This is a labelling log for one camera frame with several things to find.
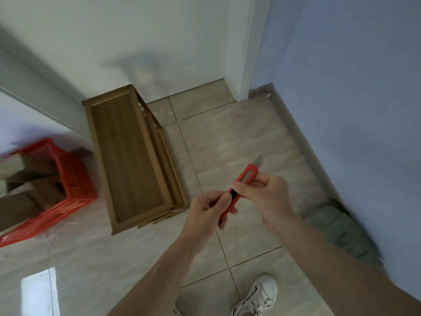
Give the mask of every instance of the red crate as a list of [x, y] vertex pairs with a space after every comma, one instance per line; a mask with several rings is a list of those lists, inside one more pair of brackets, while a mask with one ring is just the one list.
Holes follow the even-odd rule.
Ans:
[[35, 155], [54, 160], [66, 199], [0, 237], [0, 247], [29, 239], [53, 226], [61, 219], [96, 200], [96, 192], [84, 164], [73, 154], [56, 146], [51, 138], [44, 138], [32, 145], [13, 152]]

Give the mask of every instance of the right arm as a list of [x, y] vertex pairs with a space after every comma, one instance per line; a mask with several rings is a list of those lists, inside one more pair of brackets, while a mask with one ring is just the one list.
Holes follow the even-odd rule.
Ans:
[[234, 182], [232, 187], [253, 201], [265, 227], [288, 250], [336, 316], [421, 314], [420, 301], [328, 243], [295, 214], [286, 180], [259, 173], [251, 186]]

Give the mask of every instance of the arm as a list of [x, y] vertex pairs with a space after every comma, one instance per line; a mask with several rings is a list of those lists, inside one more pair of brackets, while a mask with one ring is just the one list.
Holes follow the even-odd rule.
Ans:
[[335, 315], [421, 313], [421, 302], [328, 243], [295, 214], [284, 179], [259, 173], [251, 186], [234, 182], [232, 187], [254, 202], [265, 227], [288, 250]]
[[[180, 236], [108, 316], [169, 315], [194, 258], [215, 232], [219, 216], [230, 202], [231, 195], [226, 191], [196, 197]], [[225, 219], [219, 228], [223, 229], [226, 222]]]

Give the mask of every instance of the right hand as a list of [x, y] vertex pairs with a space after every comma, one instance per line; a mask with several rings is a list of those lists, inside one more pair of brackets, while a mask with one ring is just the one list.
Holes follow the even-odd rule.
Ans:
[[263, 225], [272, 234], [277, 234], [275, 226], [282, 220], [295, 216], [285, 179], [259, 172], [250, 185], [234, 181], [232, 189], [254, 203]]

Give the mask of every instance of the blue wall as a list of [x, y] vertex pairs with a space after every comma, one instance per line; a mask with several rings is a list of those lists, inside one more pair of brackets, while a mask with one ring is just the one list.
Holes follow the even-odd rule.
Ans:
[[273, 82], [392, 281], [421, 299], [421, 1], [272, 0]]

